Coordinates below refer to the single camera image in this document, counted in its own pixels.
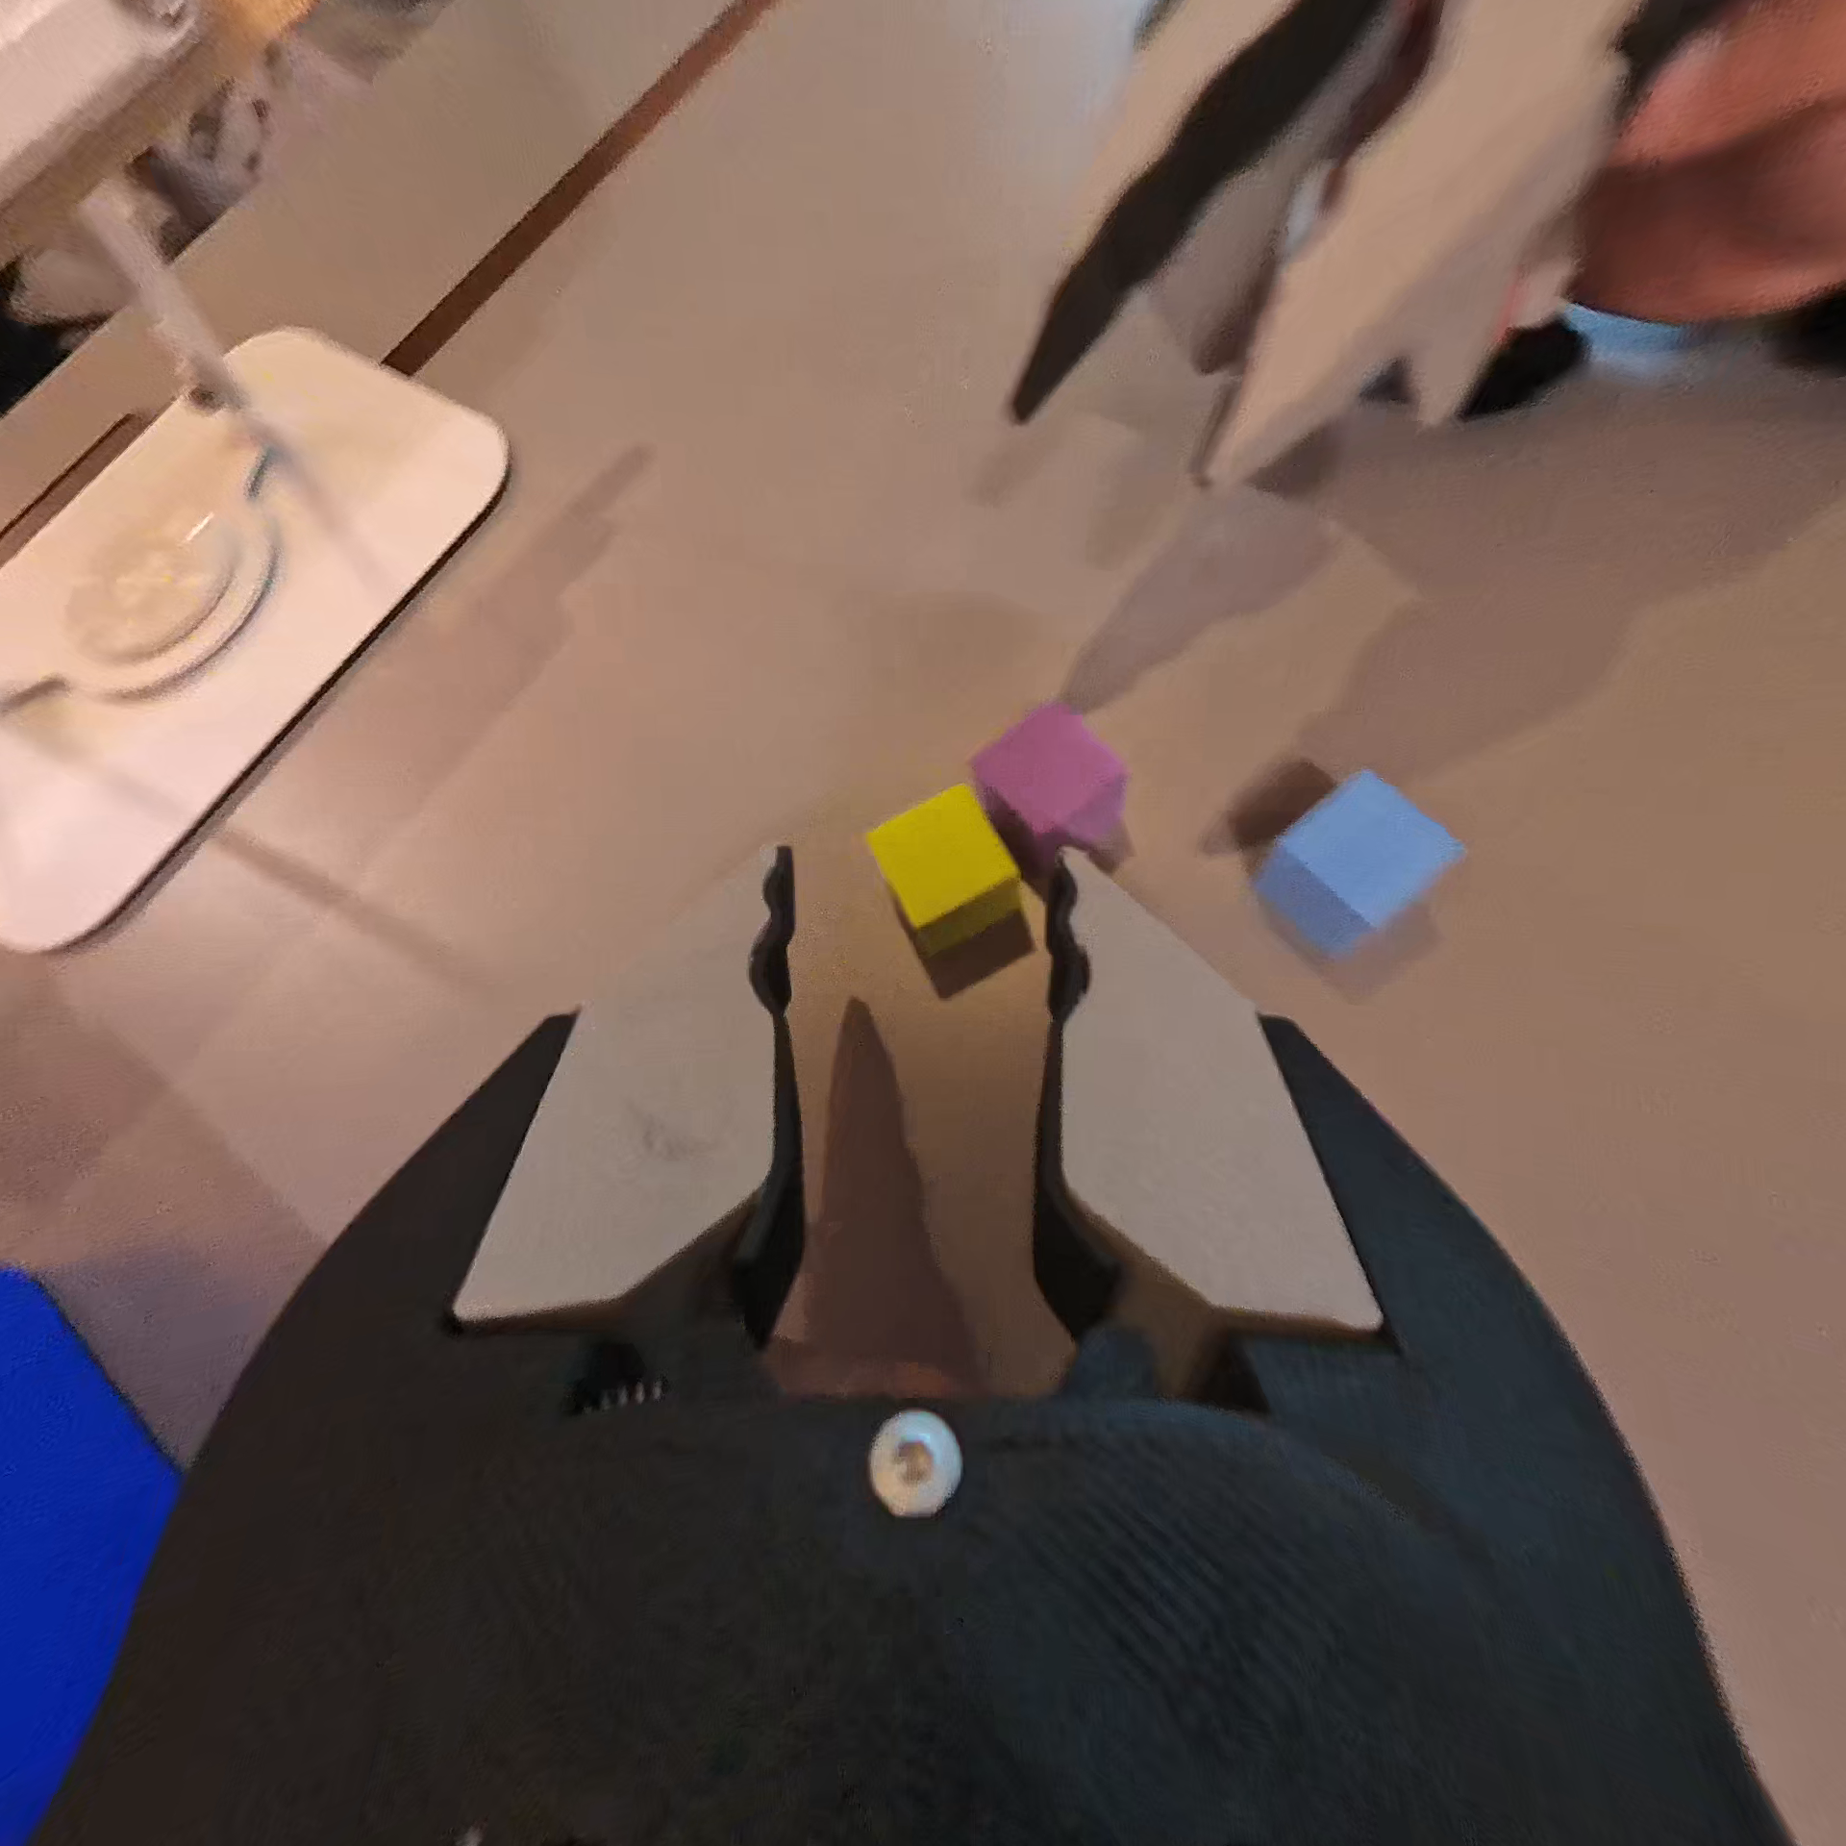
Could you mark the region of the blue foam cube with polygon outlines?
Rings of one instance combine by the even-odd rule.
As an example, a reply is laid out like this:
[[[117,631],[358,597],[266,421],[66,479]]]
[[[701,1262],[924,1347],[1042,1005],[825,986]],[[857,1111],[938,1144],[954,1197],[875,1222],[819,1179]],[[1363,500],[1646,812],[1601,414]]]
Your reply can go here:
[[[1439,819],[1359,768],[1277,834],[1253,890],[1300,950],[1342,961],[1418,912],[1464,856]]]

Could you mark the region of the purple foam cube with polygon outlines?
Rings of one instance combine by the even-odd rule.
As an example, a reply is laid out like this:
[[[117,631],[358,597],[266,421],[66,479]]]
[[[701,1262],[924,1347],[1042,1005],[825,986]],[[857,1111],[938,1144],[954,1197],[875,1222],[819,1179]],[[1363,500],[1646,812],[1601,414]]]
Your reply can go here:
[[[988,819],[1029,875],[1064,847],[1111,853],[1123,839],[1127,766],[1068,702],[1030,707],[970,756]]]

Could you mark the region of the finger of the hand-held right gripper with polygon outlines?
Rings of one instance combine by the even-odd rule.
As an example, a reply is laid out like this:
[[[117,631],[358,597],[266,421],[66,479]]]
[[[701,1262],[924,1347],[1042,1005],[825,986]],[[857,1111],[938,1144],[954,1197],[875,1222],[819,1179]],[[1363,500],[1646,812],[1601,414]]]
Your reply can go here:
[[[1302,187],[1395,107],[1439,5],[1150,5],[1009,394],[1025,424],[1140,292],[1201,376],[1233,367]]]
[[[1342,168],[1280,265],[1236,394],[1192,473],[1235,485],[1400,368],[1447,421],[1511,322],[1524,275],[1562,282],[1578,199],[1629,76],[1625,2],[1444,5],[1403,102]]]

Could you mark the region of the yellow foam cube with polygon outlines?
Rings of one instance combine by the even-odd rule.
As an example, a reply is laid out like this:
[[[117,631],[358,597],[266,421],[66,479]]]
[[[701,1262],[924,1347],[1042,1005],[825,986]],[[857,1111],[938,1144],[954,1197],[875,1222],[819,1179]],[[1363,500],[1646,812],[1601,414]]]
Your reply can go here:
[[[877,822],[863,844],[923,955],[1024,914],[1021,868],[967,779]]]

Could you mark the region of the person's right hand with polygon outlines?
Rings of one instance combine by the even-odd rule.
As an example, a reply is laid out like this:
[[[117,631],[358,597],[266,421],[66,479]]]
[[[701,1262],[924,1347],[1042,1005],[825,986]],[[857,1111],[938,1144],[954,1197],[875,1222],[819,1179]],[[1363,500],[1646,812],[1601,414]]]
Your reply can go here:
[[[1650,73],[1580,209],[1578,307],[1714,324],[1844,286],[1844,5],[1722,5]]]

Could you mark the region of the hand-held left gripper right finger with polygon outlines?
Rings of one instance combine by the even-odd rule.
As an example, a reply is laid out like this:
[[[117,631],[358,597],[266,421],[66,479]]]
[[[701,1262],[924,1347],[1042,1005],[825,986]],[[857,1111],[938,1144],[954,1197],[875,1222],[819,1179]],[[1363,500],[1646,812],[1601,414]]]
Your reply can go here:
[[[1257,1005],[1075,851],[1046,946],[1030,1266],[1059,1325],[1081,1337],[1152,1289],[1199,1332],[1379,1333]]]

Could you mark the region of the blue plastic bin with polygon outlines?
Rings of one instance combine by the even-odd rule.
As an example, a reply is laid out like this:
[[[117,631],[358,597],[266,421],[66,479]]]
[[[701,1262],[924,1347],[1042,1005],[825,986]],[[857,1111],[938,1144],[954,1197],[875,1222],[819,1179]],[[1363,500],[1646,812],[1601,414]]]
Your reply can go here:
[[[1,1275],[1,1842],[54,1797],[122,1646],[178,1467],[36,1278]]]

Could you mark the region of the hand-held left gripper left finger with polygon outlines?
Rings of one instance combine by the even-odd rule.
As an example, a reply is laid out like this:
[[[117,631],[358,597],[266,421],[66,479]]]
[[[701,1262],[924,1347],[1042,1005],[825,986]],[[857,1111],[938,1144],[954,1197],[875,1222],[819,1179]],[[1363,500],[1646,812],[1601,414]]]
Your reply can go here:
[[[453,1318],[589,1325],[718,1257],[762,1340],[799,1264],[792,853],[762,845],[568,1022]]]

